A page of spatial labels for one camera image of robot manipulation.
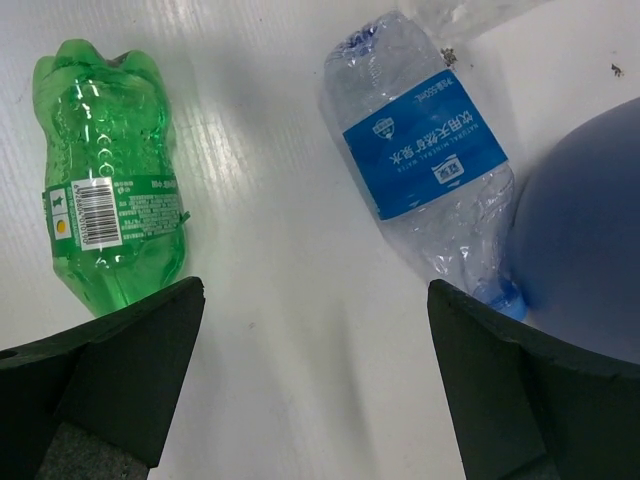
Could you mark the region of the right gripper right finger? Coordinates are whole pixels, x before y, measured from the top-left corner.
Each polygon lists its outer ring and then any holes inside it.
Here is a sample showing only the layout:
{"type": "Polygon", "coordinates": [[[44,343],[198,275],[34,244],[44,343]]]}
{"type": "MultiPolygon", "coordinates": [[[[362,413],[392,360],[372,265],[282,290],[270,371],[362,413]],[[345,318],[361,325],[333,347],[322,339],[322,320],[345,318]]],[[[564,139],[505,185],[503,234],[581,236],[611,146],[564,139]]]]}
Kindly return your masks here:
{"type": "Polygon", "coordinates": [[[444,280],[427,310],[469,479],[636,479],[639,367],[512,320],[444,280]]]}

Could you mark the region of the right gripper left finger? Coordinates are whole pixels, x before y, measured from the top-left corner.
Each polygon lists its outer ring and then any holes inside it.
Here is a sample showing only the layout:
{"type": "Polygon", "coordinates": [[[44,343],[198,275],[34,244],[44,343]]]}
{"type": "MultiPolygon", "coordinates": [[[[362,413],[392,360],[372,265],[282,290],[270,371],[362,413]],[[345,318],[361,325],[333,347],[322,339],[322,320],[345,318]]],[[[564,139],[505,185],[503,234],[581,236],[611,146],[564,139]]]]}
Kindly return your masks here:
{"type": "Polygon", "coordinates": [[[185,278],[1,352],[4,479],[145,479],[159,465],[200,329],[185,278]]]}

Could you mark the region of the green plastic bottle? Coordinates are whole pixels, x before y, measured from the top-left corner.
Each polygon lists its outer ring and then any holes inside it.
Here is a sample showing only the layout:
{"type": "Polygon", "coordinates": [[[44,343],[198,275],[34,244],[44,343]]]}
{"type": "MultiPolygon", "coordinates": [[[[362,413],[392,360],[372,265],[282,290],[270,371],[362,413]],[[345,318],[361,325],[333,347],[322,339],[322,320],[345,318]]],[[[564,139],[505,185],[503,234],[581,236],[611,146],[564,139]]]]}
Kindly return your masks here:
{"type": "Polygon", "coordinates": [[[34,69],[46,140],[42,194],[53,269],[95,316],[173,283],[187,241],[164,81],[139,50],[104,58],[72,39],[34,69]]]}

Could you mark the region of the blue label water bottle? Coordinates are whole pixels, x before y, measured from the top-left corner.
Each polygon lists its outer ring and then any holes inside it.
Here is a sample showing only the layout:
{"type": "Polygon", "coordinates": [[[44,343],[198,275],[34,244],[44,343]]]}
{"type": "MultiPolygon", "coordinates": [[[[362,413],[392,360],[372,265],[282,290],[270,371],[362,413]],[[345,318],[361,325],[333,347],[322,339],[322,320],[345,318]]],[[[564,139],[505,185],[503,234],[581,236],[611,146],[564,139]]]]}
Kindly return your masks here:
{"type": "Polygon", "coordinates": [[[397,10],[354,31],[325,59],[321,102],[383,234],[414,271],[523,320],[505,260],[514,172],[427,33],[397,10]]]}

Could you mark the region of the small clear bottle white cap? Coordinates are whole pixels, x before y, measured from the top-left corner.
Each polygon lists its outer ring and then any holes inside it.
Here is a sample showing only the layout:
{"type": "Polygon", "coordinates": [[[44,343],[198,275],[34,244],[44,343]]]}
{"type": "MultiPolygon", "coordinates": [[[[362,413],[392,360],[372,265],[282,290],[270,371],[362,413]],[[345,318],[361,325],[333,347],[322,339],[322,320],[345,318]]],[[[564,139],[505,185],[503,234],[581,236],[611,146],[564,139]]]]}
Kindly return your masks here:
{"type": "Polygon", "coordinates": [[[526,1],[409,1],[410,17],[444,43],[466,42],[521,15],[526,1]]]}

